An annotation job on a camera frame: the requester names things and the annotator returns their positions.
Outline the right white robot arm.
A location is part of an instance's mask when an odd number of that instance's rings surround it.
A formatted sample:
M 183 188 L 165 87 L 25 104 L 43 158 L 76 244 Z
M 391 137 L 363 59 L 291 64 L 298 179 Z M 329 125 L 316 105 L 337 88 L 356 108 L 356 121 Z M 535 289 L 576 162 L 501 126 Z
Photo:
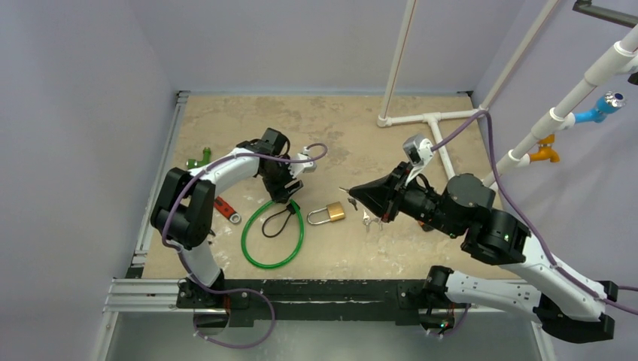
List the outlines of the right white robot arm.
M 435 265 L 422 286 L 428 304 L 507 311 L 574 344 L 613 338 L 615 321 L 606 305 L 617 299 L 616 284 L 561 268 L 528 226 L 493 206 L 495 192 L 474 175 L 454 176 L 437 193 L 425 176 L 410 179 L 411 170 L 401 162 L 389 175 L 350 188 L 348 195 L 384 223 L 405 214 L 450 238 L 462 237 L 460 247 L 473 259 L 518 276 L 516 282 L 489 280 Z

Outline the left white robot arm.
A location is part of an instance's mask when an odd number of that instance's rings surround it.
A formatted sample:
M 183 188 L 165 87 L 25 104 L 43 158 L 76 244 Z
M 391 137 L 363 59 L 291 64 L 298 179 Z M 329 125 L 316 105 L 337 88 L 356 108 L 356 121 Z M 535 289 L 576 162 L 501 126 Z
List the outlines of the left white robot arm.
M 303 186 L 299 175 L 314 171 L 306 151 L 287 155 L 288 139 L 268 128 L 258 139 L 243 141 L 227 155 L 198 168 L 172 168 L 163 180 L 151 212 L 150 224 L 163 244 L 177 251 L 195 297 L 207 308 L 218 306 L 224 287 L 216 282 L 222 271 L 206 244 L 218 196 L 250 177 L 261 177 L 274 202 L 284 203 Z

